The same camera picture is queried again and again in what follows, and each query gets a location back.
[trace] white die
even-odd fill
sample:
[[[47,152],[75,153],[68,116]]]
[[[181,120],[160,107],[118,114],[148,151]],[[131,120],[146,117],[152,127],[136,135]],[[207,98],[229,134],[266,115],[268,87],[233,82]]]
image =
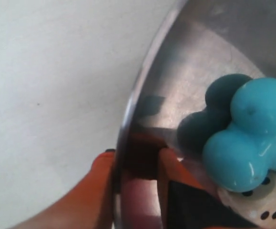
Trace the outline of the white die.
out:
[[[256,189],[234,193],[218,188],[222,203],[264,229],[276,229],[276,173],[269,172]]]

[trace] white surface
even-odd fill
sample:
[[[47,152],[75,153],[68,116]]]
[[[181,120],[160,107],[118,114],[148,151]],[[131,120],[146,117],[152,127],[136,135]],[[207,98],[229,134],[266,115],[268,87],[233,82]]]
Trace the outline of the white surface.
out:
[[[0,229],[42,210],[115,147],[174,0],[0,0]]]

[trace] teal rubber toy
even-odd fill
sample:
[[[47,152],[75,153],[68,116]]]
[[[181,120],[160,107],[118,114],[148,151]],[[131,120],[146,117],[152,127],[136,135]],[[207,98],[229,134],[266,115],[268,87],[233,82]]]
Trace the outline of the teal rubber toy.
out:
[[[209,176],[221,187],[246,192],[276,171],[276,79],[261,78],[239,88],[231,101],[232,122],[203,148]]]

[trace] stainless steel bowl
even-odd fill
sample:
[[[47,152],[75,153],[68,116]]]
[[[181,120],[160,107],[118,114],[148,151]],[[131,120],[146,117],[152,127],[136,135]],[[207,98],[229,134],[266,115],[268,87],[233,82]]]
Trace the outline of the stainless steel bowl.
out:
[[[179,124],[203,110],[208,86],[230,73],[276,77],[276,0],[179,1],[150,47],[121,127],[116,228],[161,227],[158,150],[187,153],[178,144]]]

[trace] orange handle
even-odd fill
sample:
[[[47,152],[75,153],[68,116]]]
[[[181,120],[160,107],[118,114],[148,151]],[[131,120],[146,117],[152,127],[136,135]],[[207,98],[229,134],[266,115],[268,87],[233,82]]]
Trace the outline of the orange handle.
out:
[[[113,160],[113,152],[99,155],[68,194],[13,229],[111,229]]]

